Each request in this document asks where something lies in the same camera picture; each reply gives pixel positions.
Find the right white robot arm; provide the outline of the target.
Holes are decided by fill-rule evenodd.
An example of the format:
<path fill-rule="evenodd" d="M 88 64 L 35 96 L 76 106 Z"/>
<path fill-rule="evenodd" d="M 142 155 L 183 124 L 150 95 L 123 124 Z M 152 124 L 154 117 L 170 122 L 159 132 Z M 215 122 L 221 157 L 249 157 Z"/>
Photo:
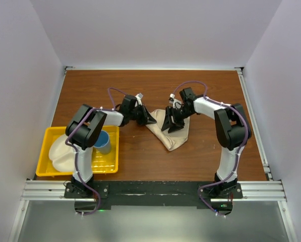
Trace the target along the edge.
<path fill-rule="evenodd" d="M 214 119 L 216 136 L 222 147 L 219 168 L 214 183 L 205 185 L 201 190 L 212 188 L 210 196 L 225 198 L 237 184 L 239 159 L 252 132 L 243 106 L 225 104 L 206 95 L 196 95 L 191 88 L 179 92 L 181 101 L 170 94 L 170 106 L 165 108 L 161 130 L 169 133 L 182 130 L 186 119 L 193 114 L 203 114 Z"/>

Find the beige cloth napkin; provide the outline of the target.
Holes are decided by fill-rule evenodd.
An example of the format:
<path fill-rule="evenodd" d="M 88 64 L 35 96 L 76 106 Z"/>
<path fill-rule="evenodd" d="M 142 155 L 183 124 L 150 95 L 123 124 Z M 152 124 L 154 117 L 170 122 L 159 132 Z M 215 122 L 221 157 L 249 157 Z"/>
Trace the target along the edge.
<path fill-rule="evenodd" d="M 156 109 L 150 114 L 156 120 L 156 123 L 146 125 L 146 127 L 156 136 L 156 138 L 159 139 L 159 141 L 169 152 L 176 150 L 188 140 L 190 128 L 189 117 L 185 119 L 185 126 L 183 129 L 172 133 L 168 133 L 167 130 L 161 130 L 165 117 L 165 110 Z"/>

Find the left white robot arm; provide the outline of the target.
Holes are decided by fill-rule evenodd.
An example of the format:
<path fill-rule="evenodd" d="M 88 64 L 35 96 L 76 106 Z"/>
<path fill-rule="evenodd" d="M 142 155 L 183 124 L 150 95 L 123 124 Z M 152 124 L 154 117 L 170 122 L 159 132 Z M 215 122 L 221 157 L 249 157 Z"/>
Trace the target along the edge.
<path fill-rule="evenodd" d="M 79 197 L 96 197 L 93 189 L 92 151 L 103 126 L 123 127 L 129 121 L 140 126 L 155 124 L 142 102 L 143 94 L 125 95 L 118 109 L 95 108 L 83 104 L 66 127 L 65 144 L 72 147 L 75 154 L 74 172 L 67 192 Z"/>

